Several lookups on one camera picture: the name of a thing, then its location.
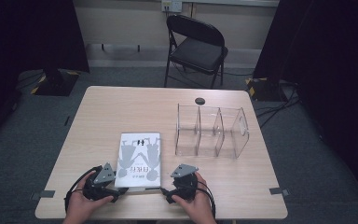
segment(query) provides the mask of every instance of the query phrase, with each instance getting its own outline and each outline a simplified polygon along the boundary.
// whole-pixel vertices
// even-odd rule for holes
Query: person's left hand
[[[96,209],[113,200],[113,196],[107,196],[98,201],[91,201],[83,195],[82,189],[86,184],[86,180],[94,173],[95,171],[90,172],[77,184],[76,189],[73,191],[71,199],[69,200],[66,217],[63,223],[83,223],[89,219],[89,217]]]

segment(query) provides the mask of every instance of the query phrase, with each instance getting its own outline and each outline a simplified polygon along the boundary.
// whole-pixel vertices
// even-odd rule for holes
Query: gray carpet
[[[187,79],[194,74],[179,75]],[[91,68],[79,77],[69,97],[30,94],[38,71],[23,73],[21,101],[0,128],[0,223],[61,223],[38,220],[33,192],[46,186],[73,118],[88,86],[162,87],[165,68]],[[250,69],[226,69],[249,74]],[[216,89],[246,90],[246,76],[225,75]],[[210,79],[204,80],[208,86]],[[194,88],[169,79],[172,88]],[[256,114],[280,103],[254,102]],[[263,123],[269,115],[260,118]],[[319,139],[301,104],[277,113],[262,128],[278,181],[291,194],[284,220],[246,220],[239,223],[358,223],[358,183],[346,164]]]

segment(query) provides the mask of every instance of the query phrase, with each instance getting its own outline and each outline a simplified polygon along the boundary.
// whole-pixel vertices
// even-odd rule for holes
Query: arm
[[[94,173],[95,171],[90,172],[77,184],[77,187],[69,200],[68,211],[63,220],[63,224],[81,224],[89,219],[96,209],[113,200],[113,196],[108,196],[98,201],[91,201],[83,195],[82,189],[84,188],[86,180]]]
[[[199,182],[205,184],[205,186],[206,186],[206,181],[202,178],[202,176],[197,172],[196,172],[196,176],[197,176],[197,179],[199,180]],[[200,183],[198,184],[199,189],[206,189],[205,186]],[[205,193],[197,190],[196,196],[195,196],[194,200],[191,202],[188,202],[177,195],[173,195],[172,199],[185,209],[188,216],[195,223],[197,223],[197,224],[215,224],[216,223],[216,221],[214,220],[213,215],[212,215],[209,197]]]

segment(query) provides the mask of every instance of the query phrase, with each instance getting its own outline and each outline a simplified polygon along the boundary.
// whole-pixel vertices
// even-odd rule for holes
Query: book cover
[[[117,160],[116,188],[159,188],[160,134],[122,133]]]

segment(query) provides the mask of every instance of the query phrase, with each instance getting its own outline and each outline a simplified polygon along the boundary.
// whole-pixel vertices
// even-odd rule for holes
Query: electrical outlet
[[[162,0],[161,1],[161,11],[171,11],[172,1],[171,0]]]
[[[172,1],[171,12],[182,12],[182,2]]]
[[[182,2],[175,0],[162,0],[161,11],[182,12]]]

